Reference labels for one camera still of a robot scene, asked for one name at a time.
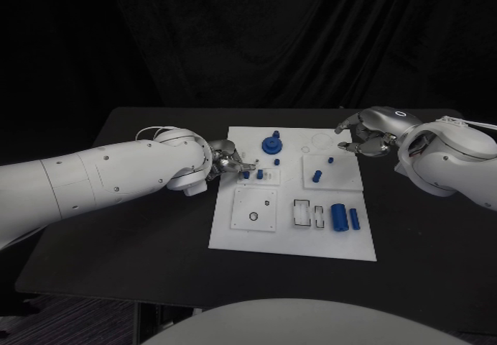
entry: small blue piece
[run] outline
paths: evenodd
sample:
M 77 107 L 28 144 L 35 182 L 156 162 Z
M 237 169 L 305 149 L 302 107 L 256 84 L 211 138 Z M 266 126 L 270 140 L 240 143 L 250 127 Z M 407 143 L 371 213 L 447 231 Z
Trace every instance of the small blue piece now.
M 358 218 L 357 218 L 357 210 L 354 208 L 351 208 L 348 210 L 348 213 L 349 213 L 351 228 L 354 230 L 360 230 Z
M 315 170 L 315 173 L 313 173 L 313 177 L 312 177 L 312 182 L 318 182 L 318 179 L 321 178 L 321 175 L 322 175 L 322 173 L 321 173 L 321 170 Z
M 272 137 L 262 141 L 262 150 L 269 155 L 275 155 L 282 150 L 282 141 L 279 140 L 279 132 L 273 131 Z
M 331 206 L 331 218 L 332 218 L 332 229 L 334 231 L 348 230 L 347 213 L 344 211 L 344 204 L 335 203 Z

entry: black backdrop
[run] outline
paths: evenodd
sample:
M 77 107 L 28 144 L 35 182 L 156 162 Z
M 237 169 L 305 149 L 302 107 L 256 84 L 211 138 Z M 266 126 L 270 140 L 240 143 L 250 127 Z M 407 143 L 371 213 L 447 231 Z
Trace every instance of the black backdrop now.
M 4 0 L 1 13 L 0 164 L 86 149 L 118 106 L 390 105 L 494 121 L 492 0 Z M 28 250 L 0 252 L 1 294 Z

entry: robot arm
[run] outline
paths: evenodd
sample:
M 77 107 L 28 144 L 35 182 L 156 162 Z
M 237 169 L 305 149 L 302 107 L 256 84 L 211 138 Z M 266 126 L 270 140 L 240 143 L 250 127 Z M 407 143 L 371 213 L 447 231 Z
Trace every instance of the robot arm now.
M 427 124 L 404 111 L 374 106 L 338 124 L 335 133 L 355 125 L 364 143 L 341 142 L 338 147 L 378 157 L 398 147 L 396 172 L 434 196 L 460 192 L 478 205 L 497 211 L 497 144 L 489 136 L 469 128 L 478 124 L 443 117 Z
M 54 221 L 122 203 L 164 186 L 192 196 L 223 172 L 254 170 L 228 140 L 185 129 L 70 155 L 0 167 L 0 248 Z

